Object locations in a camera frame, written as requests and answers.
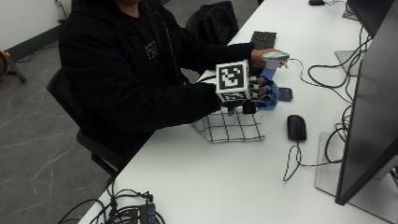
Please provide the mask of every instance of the person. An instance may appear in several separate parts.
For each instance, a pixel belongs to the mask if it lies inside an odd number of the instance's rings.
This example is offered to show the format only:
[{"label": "person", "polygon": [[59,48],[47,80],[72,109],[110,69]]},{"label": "person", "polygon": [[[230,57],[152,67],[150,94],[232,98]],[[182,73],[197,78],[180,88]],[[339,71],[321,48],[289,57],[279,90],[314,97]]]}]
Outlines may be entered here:
[{"label": "person", "polygon": [[182,85],[180,68],[261,63],[274,50],[205,43],[150,0],[73,0],[59,48],[82,133],[129,159],[156,130],[220,110],[216,86]]}]

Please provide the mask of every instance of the hand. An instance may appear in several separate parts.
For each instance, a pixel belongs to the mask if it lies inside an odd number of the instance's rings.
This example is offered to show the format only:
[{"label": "hand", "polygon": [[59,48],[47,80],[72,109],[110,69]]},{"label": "hand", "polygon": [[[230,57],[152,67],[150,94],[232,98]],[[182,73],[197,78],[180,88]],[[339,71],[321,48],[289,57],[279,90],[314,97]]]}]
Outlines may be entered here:
[{"label": "hand", "polygon": [[252,53],[253,65],[263,64],[261,56],[269,52],[277,51],[278,49],[254,49]]}]

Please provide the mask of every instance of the black bag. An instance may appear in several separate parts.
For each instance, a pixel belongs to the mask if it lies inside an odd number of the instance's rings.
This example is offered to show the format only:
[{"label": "black bag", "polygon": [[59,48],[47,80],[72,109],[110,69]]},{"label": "black bag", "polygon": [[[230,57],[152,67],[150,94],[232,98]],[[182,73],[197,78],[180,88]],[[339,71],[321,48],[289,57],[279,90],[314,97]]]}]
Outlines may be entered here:
[{"label": "black bag", "polygon": [[226,45],[237,34],[237,17],[230,1],[202,6],[190,16],[185,28],[208,43]]}]

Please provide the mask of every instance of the black office chair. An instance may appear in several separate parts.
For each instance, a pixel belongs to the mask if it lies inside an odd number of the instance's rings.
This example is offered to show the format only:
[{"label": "black office chair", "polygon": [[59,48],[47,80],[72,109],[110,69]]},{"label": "black office chair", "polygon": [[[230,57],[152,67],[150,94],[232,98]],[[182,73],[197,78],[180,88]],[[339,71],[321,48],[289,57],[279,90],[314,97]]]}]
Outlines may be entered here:
[{"label": "black office chair", "polygon": [[204,5],[189,17],[185,28],[208,43],[226,45],[238,32],[232,1]]},{"label": "black office chair", "polygon": [[[48,83],[48,91],[64,108],[65,112],[70,115],[78,127],[81,127],[82,111],[73,100],[69,89],[69,81],[61,69],[53,75]],[[84,135],[81,130],[77,132],[76,139],[77,142],[90,151],[90,159],[110,174],[110,178],[116,177],[121,169],[128,164],[125,158]]]}]

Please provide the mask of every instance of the computer mouse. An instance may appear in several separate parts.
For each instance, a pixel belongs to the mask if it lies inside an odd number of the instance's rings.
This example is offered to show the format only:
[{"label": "computer mouse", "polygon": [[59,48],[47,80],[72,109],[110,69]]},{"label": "computer mouse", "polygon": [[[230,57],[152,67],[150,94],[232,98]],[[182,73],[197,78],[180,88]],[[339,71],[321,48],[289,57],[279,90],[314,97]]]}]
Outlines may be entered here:
[{"label": "computer mouse", "polygon": [[306,121],[299,115],[290,115],[287,117],[287,137],[293,140],[307,139]]}]

